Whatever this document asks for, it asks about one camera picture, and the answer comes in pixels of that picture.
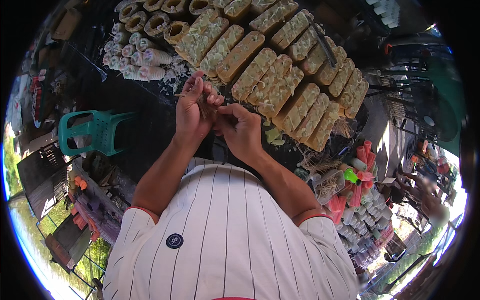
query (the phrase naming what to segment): white pinstripe shirt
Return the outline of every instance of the white pinstripe shirt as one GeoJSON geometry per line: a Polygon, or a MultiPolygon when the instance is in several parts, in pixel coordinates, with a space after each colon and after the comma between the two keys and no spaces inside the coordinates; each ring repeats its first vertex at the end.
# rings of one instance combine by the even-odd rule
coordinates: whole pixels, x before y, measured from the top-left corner
{"type": "Polygon", "coordinates": [[[357,293],[329,218],[296,227],[254,175],[219,164],[183,176],[157,224],[141,209],[125,212],[103,288],[106,300],[349,300],[357,293]],[[183,238],[176,249],[167,245],[174,233],[183,238]]]}

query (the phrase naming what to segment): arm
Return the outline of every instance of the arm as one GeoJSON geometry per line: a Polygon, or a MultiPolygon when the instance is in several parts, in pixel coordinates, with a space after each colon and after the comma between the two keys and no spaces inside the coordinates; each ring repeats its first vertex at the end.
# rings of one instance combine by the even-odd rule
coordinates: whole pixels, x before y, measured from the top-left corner
{"type": "Polygon", "coordinates": [[[225,137],[233,155],[263,177],[275,201],[294,222],[323,212],[310,187],[263,150],[259,115],[237,103],[219,107],[218,112],[216,134],[225,137]]]}
{"type": "Polygon", "coordinates": [[[160,158],[143,175],[133,194],[132,205],[160,216],[177,192],[181,177],[198,146],[212,128],[212,119],[202,119],[197,98],[209,93],[207,103],[219,106],[218,96],[210,83],[202,81],[203,73],[195,72],[183,87],[177,104],[177,130],[160,158]]]}

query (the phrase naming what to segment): cardboard box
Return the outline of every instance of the cardboard box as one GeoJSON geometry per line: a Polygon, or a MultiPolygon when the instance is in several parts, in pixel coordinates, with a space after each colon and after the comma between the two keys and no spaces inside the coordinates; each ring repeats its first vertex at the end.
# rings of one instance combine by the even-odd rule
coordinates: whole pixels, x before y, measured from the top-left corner
{"type": "Polygon", "coordinates": [[[55,29],[55,32],[52,34],[52,38],[63,40],[69,39],[81,18],[82,14],[75,8],[67,10],[57,29],[55,29]]]}

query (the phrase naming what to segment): forearm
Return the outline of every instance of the forearm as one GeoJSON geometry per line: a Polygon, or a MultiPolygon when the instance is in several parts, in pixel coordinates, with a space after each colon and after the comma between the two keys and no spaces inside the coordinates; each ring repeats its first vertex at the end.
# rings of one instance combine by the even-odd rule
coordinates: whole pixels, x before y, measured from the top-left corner
{"type": "Polygon", "coordinates": [[[194,146],[186,145],[174,136],[160,158],[138,182],[132,205],[160,216],[176,193],[195,150],[194,146]]]}
{"type": "Polygon", "coordinates": [[[310,187],[266,152],[251,167],[263,177],[271,195],[290,218],[321,208],[310,187]]]}

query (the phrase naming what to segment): plastic bottle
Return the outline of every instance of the plastic bottle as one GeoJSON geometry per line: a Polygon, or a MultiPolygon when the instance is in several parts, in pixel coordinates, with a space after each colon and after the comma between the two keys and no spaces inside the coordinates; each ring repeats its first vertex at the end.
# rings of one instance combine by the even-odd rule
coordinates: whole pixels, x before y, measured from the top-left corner
{"type": "Polygon", "coordinates": [[[355,173],[353,173],[353,170],[351,168],[348,168],[343,172],[343,177],[345,178],[345,180],[349,180],[356,185],[361,185],[361,180],[357,177],[357,175],[355,175],[355,173]]]}

